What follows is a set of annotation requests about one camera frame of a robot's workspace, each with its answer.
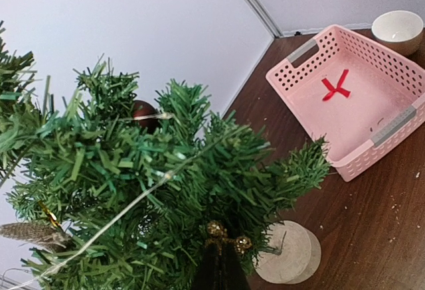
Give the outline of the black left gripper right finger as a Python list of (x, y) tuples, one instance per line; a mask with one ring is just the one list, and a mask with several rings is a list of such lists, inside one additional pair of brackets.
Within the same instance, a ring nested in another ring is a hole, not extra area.
[(224, 290), (250, 290), (248, 280), (241, 266), (236, 241), (230, 238), (222, 239), (220, 288)]

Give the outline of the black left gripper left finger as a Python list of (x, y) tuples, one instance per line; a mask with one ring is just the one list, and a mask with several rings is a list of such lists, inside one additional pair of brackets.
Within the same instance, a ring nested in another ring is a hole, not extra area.
[(206, 242), (203, 259), (195, 276), (195, 289), (223, 290), (222, 270), (223, 238), (210, 238)]

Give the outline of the small green christmas tree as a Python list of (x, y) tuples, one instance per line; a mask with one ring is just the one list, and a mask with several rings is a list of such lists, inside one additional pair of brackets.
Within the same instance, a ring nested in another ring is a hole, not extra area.
[[(265, 165), (270, 144), (210, 112), (201, 85), (171, 81), (155, 115), (133, 118), (138, 75), (109, 61), (78, 73), (59, 112), (52, 94), (37, 102), (33, 62), (1, 48), (1, 180), (27, 178), (7, 195), (18, 222), (72, 238), (60, 253), (30, 243), (43, 289), (195, 289), (213, 220), (251, 239), (247, 276), (272, 218), (329, 172), (324, 139)], [(136, 120), (152, 117), (150, 134)]]

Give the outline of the burlap bow ornament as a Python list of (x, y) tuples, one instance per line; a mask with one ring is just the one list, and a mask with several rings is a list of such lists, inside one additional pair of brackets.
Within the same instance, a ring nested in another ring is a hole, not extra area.
[(65, 252), (73, 247), (72, 238), (56, 228), (34, 222), (1, 225), (1, 236), (40, 246), (50, 252)]

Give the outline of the red christmas ball ornament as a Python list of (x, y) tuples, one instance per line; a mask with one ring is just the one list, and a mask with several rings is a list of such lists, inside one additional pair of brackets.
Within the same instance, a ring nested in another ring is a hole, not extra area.
[[(133, 118), (136, 117), (145, 117), (155, 115), (157, 110), (148, 102), (143, 100), (134, 100), (133, 101)], [(146, 129), (148, 133), (152, 134), (159, 127), (159, 121), (157, 118), (147, 118), (136, 120), (139, 123), (139, 126), (142, 129)]]

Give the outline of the red ribbon ornament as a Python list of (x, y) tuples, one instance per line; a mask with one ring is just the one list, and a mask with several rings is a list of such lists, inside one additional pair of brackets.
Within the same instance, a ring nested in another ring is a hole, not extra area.
[(329, 101), (335, 94), (341, 94), (345, 98), (348, 98), (351, 95), (351, 92), (343, 87), (348, 73), (349, 70), (344, 69), (336, 85), (333, 85), (327, 78), (323, 78), (321, 80), (321, 82), (327, 89), (327, 93), (322, 98), (324, 102)]

